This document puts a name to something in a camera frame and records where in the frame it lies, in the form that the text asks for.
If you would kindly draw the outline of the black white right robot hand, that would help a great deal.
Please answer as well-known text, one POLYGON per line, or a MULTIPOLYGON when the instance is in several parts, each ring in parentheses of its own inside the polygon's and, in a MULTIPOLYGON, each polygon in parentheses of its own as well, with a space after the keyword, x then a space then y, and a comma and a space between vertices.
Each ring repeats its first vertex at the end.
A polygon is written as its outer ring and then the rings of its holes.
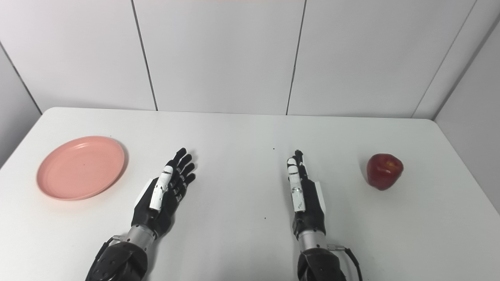
POLYGON ((297 149, 286 162, 295 213, 292 227, 296 238, 299 238, 304 231, 319 231, 326 234, 325 214, 316 184, 307 174, 303 156, 303 152, 297 149))

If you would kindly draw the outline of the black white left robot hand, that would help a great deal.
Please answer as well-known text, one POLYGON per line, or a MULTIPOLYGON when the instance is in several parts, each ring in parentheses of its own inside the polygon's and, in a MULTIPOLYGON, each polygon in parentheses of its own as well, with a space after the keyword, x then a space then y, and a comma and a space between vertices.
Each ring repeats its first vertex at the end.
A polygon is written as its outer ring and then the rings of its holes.
POLYGON ((179 149, 144 191, 134 208, 131 226, 148 228, 160 238, 173 224, 173 219, 188 186, 195 180, 193 156, 179 149))

